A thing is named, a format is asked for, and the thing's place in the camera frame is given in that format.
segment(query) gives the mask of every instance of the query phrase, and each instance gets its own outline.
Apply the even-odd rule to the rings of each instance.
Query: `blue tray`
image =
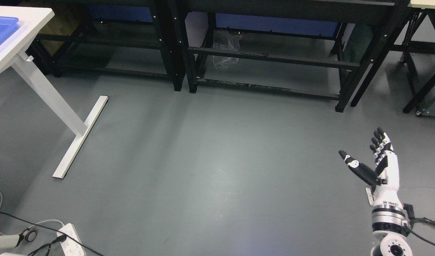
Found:
[[[18,18],[0,17],[0,45],[18,29]]]

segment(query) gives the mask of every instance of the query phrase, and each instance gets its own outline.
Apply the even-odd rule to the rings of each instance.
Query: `robotic arm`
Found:
[[[372,234],[380,240],[371,250],[371,256],[412,256],[406,242],[409,234],[404,225],[409,221],[398,198],[399,166],[388,135],[378,128],[370,146],[375,158],[375,170],[339,151],[349,169],[369,186],[367,199],[372,206]]]

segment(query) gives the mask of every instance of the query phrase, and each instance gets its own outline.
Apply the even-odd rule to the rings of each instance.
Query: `plastic bag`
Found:
[[[213,48],[237,51],[240,49],[241,38],[242,34],[230,33],[227,30],[216,30],[214,31]],[[226,70],[230,65],[238,64],[238,62],[240,62],[239,58],[213,56],[214,67],[219,71]]]

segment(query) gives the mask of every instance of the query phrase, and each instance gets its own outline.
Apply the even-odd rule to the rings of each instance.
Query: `table foot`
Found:
[[[72,162],[74,161],[76,154],[78,154],[78,151],[80,150],[81,146],[83,145],[84,140],[86,140],[87,135],[91,131],[92,127],[94,126],[94,123],[96,122],[97,118],[99,117],[100,112],[102,112],[102,109],[104,108],[107,101],[108,101],[108,96],[100,96],[99,97],[96,104],[92,108],[91,112],[87,116],[86,121],[84,121],[84,124],[87,127],[84,135],[83,136],[76,136],[74,138],[74,141],[72,141],[69,149],[67,150],[63,159],[59,163],[58,167],[56,168],[56,171],[53,173],[53,178],[64,178],[67,171],[69,170],[69,167],[71,166]]]

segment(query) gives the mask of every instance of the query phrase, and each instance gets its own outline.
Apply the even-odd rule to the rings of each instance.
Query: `metal frame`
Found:
[[[369,1],[263,1],[255,0],[247,6],[244,1],[223,0],[168,0],[170,10],[174,18],[174,27],[178,45],[181,46],[185,62],[186,74],[189,83],[190,93],[196,93],[198,84],[211,84],[213,86],[236,87],[253,90],[265,90],[270,92],[281,92],[297,96],[315,97],[337,100],[336,112],[343,112],[353,92],[362,79],[365,71],[374,60],[381,63],[386,57],[387,45],[393,38],[397,38],[403,25],[409,17],[411,10],[408,7],[409,0],[397,0],[395,3],[369,2]],[[191,11],[202,11],[208,13],[208,32],[201,47],[189,47],[185,18]],[[224,50],[211,49],[212,31],[216,29],[214,13],[230,13],[241,15],[271,16],[281,18],[312,19],[322,21],[339,22],[333,38],[313,36],[317,39],[331,39],[335,41],[333,50],[338,55],[338,60],[326,60],[317,58],[299,58],[286,55],[268,55],[257,52],[227,52]],[[373,38],[360,63],[349,63],[343,59],[343,46],[341,38],[347,23],[359,23],[374,26]],[[262,34],[279,34],[265,31],[250,31]],[[281,34],[282,36],[298,36],[298,34]],[[341,89],[338,94],[318,94],[316,92],[296,91],[274,86],[262,86],[254,84],[236,83],[230,81],[204,79],[204,62],[208,55],[224,57],[237,57],[252,60],[264,60],[270,62],[294,63],[301,65],[316,65],[339,69]]]
[[[405,63],[407,66],[407,79],[409,87],[412,91],[413,98],[404,107],[403,112],[409,113],[417,107],[417,115],[431,115],[435,116],[435,96],[430,102],[424,101],[425,96],[431,91],[435,86],[435,74],[416,92],[415,84],[419,84],[418,73],[415,67],[414,60],[412,58],[412,53],[423,53],[423,54],[434,54],[435,55],[435,43],[433,42],[419,42],[413,41],[412,37],[424,21],[424,18],[428,16],[435,30],[435,10],[431,9],[418,9],[415,8],[411,13],[409,18],[409,25],[407,27],[407,32],[404,41],[401,45],[395,45],[394,41],[390,42],[390,47],[385,49],[387,52],[390,50],[402,52],[401,63]],[[370,75],[375,75],[377,69],[371,69]],[[352,100],[351,106],[354,107],[359,102],[362,93],[370,81],[364,81],[359,91]]]
[[[37,57],[40,57],[41,63],[44,65],[43,69],[47,69],[56,77],[61,75],[59,68],[74,68],[81,70],[101,71],[114,74],[128,74],[136,76],[150,76],[152,78],[166,78],[173,82],[175,91],[181,91],[182,81],[185,76],[184,65],[182,63],[182,56],[179,47],[176,44],[175,34],[173,33],[172,20],[168,11],[168,6],[163,1],[157,0],[56,0],[59,2],[78,3],[78,4],[100,4],[100,5],[126,5],[126,6],[142,6],[149,7],[153,22],[129,22],[131,24],[151,25],[154,26],[156,33],[157,43],[152,42],[130,42],[122,41],[117,38],[106,39],[91,39],[87,38],[89,31],[95,31],[92,25],[92,18],[87,11],[87,19],[77,30],[70,36],[58,36],[53,34],[38,34],[32,44],[32,50]],[[111,20],[115,23],[128,23],[127,21]],[[65,42],[63,46],[57,51],[54,56],[50,56],[41,44],[41,40],[60,41]],[[98,68],[95,66],[80,66],[70,65],[67,63],[60,63],[61,57],[70,49],[72,44],[96,44],[96,45],[110,45],[120,47],[133,47],[159,50],[165,66],[165,73],[151,73],[143,71],[130,71],[114,68]]]
[[[412,37],[421,25],[421,23],[424,21],[424,18],[428,16],[429,19],[432,22],[432,25],[435,30],[435,10],[432,9],[419,9],[414,8],[411,12],[411,15],[409,16],[409,25],[407,27],[407,32],[404,38],[404,41],[401,45],[394,44],[394,41],[396,38],[391,40],[389,47],[386,48],[384,51],[388,53],[390,50],[396,51],[396,52],[402,52],[401,56],[401,62],[406,63],[407,65],[407,78],[409,81],[409,86],[412,91],[412,94],[414,94],[414,98],[404,107],[403,112],[409,113],[416,105],[418,105],[426,96],[426,94],[435,86],[435,74],[433,77],[426,83],[422,88],[415,92],[415,86],[414,84],[418,84],[417,79],[417,71],[415,68],[415,63],[412,59],[411,53],[423,53],[423,54],[435,54],[435,43],[433,42],[420,42],[420,41],[413,41]],[[377,72],[378,67],[372,68],[367,76],[372,77]],[[351,105],[352,107],[355,107],[359,100],[362,97],[362,94],[367,89],[367,87],[370,84],[370,79],[365,80],[360,89],[358,90],[357,94],[353,98]]]

